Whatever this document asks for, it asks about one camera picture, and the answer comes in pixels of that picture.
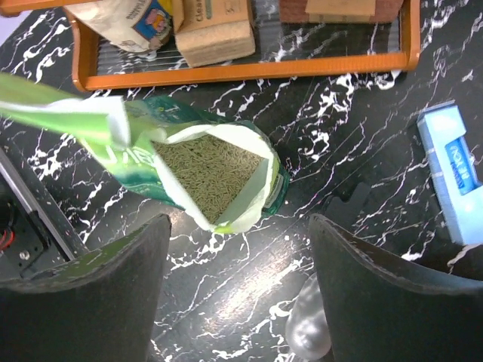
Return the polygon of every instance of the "wooden tray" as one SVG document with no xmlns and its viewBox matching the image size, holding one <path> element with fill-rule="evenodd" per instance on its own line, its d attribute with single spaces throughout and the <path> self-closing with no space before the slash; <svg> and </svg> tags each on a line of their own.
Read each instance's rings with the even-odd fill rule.
<svg viewBox="0 0 483 362">
<path fill-rule="evenodd" d="M 74 84 L 81 91 L 95 91 L 347 72 L 408 71 L 419 60 L 420 0 L 405 0 L 394 23 L 379 25 L 281 24 L 278 0 L 252 1 L 257 53 L 194 69 L 183 62 L 173 41 L 155 59 L 147 60 L 119 50 L 67 14 L 74 35 Z M 4 11 L 25 10 L 5 7 L 17 2 L 67 4 L 85 0 L 4 0 L 0 6 Z"/>
</svg>

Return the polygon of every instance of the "marble surface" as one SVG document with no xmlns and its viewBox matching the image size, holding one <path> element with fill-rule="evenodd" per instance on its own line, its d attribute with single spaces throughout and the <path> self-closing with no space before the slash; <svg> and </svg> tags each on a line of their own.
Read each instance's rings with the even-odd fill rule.
<svg viewBox="0 0 483 362">
<path fill-rule="evenodd" d="M 285 205 L 242 235 L 197 229 L 181 211 L 127 192 L 68 135 L 4 119 L 2 135 L 90 248 L 169 214 L 173 235 L 151 349 L 155 360 L 291 360 L 285 322 L 314 272 L 308 216 L 329 195 L 372 192 L 352 232 L 406 259 L 483 278 L 480 247 L 451 243 L 417 134 L 418 112 L 456 100 L 481 171 L 483 3 L 421 2 L 422 54 L 415 72 L 259 79 L 181 87 L 99 91 L 139 99 L 169 94 L 212 112 L 253 120 L 291 175 Z M 71 82 L 72 36 L 58 10 L 33 12 L 0 48 L 0 70 L 78 94 Z"/>
</svg>

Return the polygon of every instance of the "green bag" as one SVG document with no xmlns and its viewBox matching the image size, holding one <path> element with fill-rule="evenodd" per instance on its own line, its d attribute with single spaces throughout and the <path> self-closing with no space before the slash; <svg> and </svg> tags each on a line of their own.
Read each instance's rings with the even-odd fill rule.
<svg viewBox="0 0 483 362">
<path fill-rule="evenodd" d="M 170 97 L 128 102 L 121 97 L 81 100 L 0 73 L 0 113 L 34 127 L 72 134 L 126 189 L 184 209 L 204 230 L 245 232 L 262 216 L 273 215 L 280 208 L 288 188 L 288 173 L 268 137 L 253 123 L 230 121 Z M 201 144 L 211 147 L 212 159 L 204 157 L 203 148 L 196 148 Z M 213 157 L 213 149 L 219 144 L 223 152 L 220 149 Z M 170 150 L 171 156 L 160 156 L 155 147 Z M 173 152 L 180 149 L 191 152 L 193 158 L 181 157 L 181 152 L 181 161 L 174 164 L 177 157 L 172 156 L 177 153 Z M 251 162 L 252 158 L 257 162 L 249 164 L 253 173 L 243 175 L 242 162 Z M 234 161 L 232 168 L 229 160 Z M 232 184 L 241 189 L 233 199 L 227 199 L 225 189 L 236 192 Z M 202 211 L 207 205 L 195 201 L 201 199 L 228 203 L 216 219 L 209 220 L 207 211 Z"/>
</svg>

